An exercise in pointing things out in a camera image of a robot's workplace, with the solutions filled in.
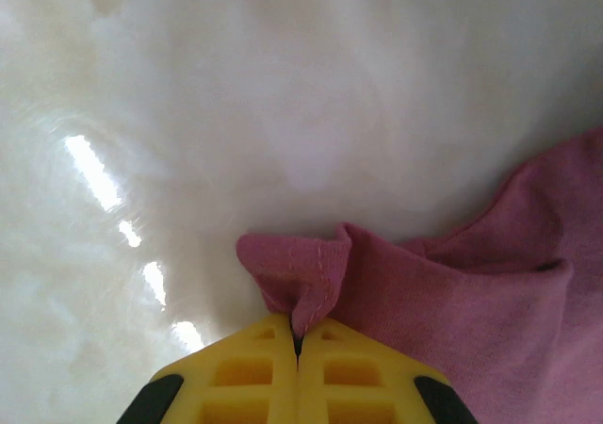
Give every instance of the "pink cloth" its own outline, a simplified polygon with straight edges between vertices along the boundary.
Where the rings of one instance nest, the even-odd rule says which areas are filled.
[[[442,370],[480,423],[603,422],[603,127],[521,167],[449,236],[243,236],[298,334],[329,315]]]

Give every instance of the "glossy floor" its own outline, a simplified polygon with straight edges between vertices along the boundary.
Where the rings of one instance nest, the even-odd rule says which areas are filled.
[[[438,234],[601,115],[603,0],[0,0],[0,421],[265,311],[250,230]]]

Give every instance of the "yellow plastic object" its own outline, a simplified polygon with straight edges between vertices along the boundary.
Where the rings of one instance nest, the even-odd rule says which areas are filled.
[[[476,422],[431,367],[332,319],[298,358],[288,317],[272,315],[161,369],[118,424]]]

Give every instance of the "pink fabric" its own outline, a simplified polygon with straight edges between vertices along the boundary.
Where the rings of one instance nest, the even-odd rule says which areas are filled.
[[[603,127],[520,168],[449,236],[336,234],[237,244],[298,334],[330,315],[442,370],[480,423],[603,422]]]

